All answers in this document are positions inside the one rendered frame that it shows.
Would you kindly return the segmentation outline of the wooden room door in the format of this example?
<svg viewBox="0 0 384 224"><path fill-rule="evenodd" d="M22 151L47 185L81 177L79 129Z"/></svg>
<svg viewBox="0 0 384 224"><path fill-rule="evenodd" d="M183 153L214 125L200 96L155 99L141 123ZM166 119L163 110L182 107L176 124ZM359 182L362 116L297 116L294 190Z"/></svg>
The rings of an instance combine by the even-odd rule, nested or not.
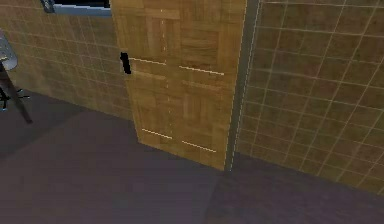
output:
<svg viewBox="0 0 384 224"><path fill-rule="evenodd" d="M110 0L140 143L221 170L247 0Z"/></svg>

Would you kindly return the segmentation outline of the grey framed window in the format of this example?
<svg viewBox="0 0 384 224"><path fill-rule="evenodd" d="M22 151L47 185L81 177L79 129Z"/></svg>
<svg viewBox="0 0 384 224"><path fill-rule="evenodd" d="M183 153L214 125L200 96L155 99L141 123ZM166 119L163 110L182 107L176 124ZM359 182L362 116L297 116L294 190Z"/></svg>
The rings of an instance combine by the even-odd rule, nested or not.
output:
<svg viewBox="0 0 384 224"><path fill-rule="evenodd" d="M46 13L111 17L110 0L39 0Z"/></svg>

